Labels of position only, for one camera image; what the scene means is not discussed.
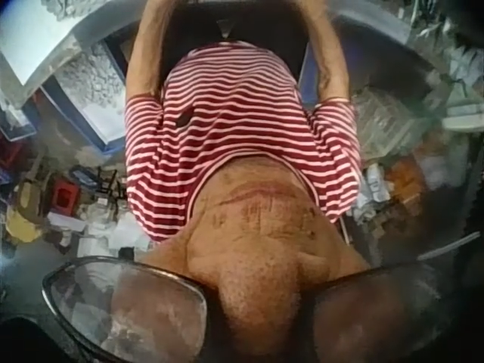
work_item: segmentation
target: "red and white striped shirt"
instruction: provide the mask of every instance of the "red and white striped shirt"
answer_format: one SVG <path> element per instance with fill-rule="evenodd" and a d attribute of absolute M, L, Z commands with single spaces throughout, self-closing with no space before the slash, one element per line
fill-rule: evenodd
<path fill-rule="evenodd" d="M 270 51 L 242 42 L 197 49 L 170 73 L 162 93 L 161 100 L 139 95 L 126 105 L 129 202 L 155 242 L 186 225 L 204 183 L 235 157 L 283 163 L 332 222 L 355 200 L 353 106 L 334 98 L 308 115 L 296 80 Z"/>

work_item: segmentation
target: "glasses lens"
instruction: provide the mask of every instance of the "glasses lens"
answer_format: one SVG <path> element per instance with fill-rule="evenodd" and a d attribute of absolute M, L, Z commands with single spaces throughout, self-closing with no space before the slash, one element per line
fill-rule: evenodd
<path fill-rule="evenodd" d="M 190 362 L 203 345 L 205 300 L 177 277 L 100 260 L 59 271 L 45 292 L 61 319 L 125 361 Z"/>
<path fill-rule="evenodd" d="M 313 334 L 319 361 L 382 362 L 404 358 L 443 332 L 448 310 L 432 270 L 380 270 L 324 291 Z"/>

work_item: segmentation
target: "man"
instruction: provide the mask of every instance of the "man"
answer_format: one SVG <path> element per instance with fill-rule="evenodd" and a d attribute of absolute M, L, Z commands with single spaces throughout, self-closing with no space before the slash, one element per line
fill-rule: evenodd
<path fill-rule="evenodd" d="M 160 87 L 174 3 L 147 1 L 126 82 L 144 262 L 216 291 L 237 350 L 271 355 L 302 292 L 367 268 L 334 227 L 360 179 L 345 59 L 324 2 L 295 0 L 320 70 L 311 114 L 285 62 L 237 39 L 190 49 Z"/>

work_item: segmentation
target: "eyeglasses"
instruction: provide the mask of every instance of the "eyeglasses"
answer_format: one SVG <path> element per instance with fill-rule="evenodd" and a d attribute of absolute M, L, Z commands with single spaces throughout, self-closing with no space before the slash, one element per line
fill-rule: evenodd
<path fill-rule="evenodd" d="M 396 361 L 450 325 L 455 289 L 428 265 L 381 268 L 303 293 L 284 361 Z M 73 260 L 43 281 L 61 327 L 100 361 L 234 361 L 217 293 L 110 257 Z"/>

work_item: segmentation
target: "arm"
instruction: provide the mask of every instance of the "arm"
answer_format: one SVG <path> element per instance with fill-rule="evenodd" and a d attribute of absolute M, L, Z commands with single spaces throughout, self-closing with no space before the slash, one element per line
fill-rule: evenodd
<path fill-rule="evenodd" d="M 324 0 L 296 0 L 307 24 L 319 68 L 319 98 L 349 98 L 349 75 L 338 35 L 326 12 Z"/>
<path fill-rule="evenodd" d="M 147 0 L 126 77 L 126 99 L 158 96 L 163 39 L 175 0 Z"/>

